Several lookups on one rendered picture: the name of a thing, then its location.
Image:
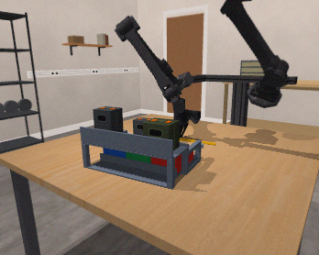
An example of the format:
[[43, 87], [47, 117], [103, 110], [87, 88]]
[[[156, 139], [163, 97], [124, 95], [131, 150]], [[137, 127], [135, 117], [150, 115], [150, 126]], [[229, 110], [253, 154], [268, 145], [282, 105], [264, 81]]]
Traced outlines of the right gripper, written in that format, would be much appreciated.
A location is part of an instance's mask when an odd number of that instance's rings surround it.
[[[173, 110], [173, 120], [177, 120], [177, 113], [174, 112]], [[189, 118], [188, 120], [184, 121], [184, 122], [180, 122], [180, 138], [182, 138], [186, 128], [188, 127], [188, 123], [187, 121], [189, 121]], [[184, 128], [183, 128], [184, 127]], [[183, 130], [183, 131], [182, 131]]]

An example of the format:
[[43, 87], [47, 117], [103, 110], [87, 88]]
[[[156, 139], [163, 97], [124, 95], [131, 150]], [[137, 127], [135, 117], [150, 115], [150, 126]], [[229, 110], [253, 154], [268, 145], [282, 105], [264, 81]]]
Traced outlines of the grey metal shelf rack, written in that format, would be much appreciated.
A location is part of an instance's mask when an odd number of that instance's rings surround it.
[[[201, 140], [192, 145], [181, 143], [173, 150], [172, 139], [160, 139], [148, 136], [103, 130], [91, 127], [80, 127], [82, 142], [83, 167], [106, 172], [128, 179], [150, 183], [173, 189], [175, 180], [181, 175], [187, 175], [201, 160]], [[89, 145], [110, 150], [134, 153], [138, 155], [167, 160], [167, 167], [144, 161], [135, 161], [122, 157], [100, 153], [100, 160], [91, 165]], [[189, 155], [195, 150], [193, 160], [189, 162]], [[181, 155], [181, 171], [175, 169], [175, 159]]]

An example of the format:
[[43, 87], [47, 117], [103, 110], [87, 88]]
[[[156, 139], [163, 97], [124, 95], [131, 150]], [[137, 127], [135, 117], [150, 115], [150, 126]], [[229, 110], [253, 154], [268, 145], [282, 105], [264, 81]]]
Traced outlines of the green open bin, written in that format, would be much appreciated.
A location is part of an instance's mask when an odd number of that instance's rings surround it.
[[151, 163], [151, 157], [126, 152], [126, 158], [135, 161], [144, 161]]

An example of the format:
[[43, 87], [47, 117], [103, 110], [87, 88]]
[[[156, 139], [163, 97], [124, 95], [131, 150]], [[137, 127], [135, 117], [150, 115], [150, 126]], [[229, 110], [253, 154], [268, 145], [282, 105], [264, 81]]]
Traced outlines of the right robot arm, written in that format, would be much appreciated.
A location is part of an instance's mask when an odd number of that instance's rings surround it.
[[183, 79], [178, 80], [172, 74], [173, 70], [172, 68], [169, 68], [170, 65], [165, 59], [160, 60], [153, 51], [150, 50], [147, 43], [138, 34], [138, 30], [141, 29], [139, 24], [132, 16], [130, 18], [128, 17], [116, 26], [115, 33], [123, 42], [128, 40], [143, 62], [145, 62], [148, 69], [155, 77], [160, 90], [163, 92], [163, 96], [168, 103], [171, 102], [173, 104], [173, 110], [177, 113], [177, 120], [184, 122], [189, 118], [194, 124], [197, 124], [201, 118], [201, 111], [185, 109], [185, 99], [179, 97], [182, 94], [181, 88], [179, 87], [182, 85]]

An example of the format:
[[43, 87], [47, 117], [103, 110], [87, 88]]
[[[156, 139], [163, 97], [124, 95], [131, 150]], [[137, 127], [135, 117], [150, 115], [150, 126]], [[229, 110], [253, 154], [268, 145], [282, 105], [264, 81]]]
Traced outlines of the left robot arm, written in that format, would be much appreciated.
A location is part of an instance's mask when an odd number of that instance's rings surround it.
[[[225, 0], [220, 12], [222, 15], [225, 14], [233, 22], [238, 32], [258, 59], [265, 74], [264, 77], [252, 87], [250, 94], [274, 103], [281, 91], [277, 87], [285, 83], [285, 78], [288, 76], [289, 64], [281, 60], [278, 55], [276, 55], [276, 57], [271, 51], [267, 42], [261, 36], [246, 9], [243, 7], [242, 2], [246, 1], [252, 0]], [[238, 5], [239, 3], [241, 4]]]

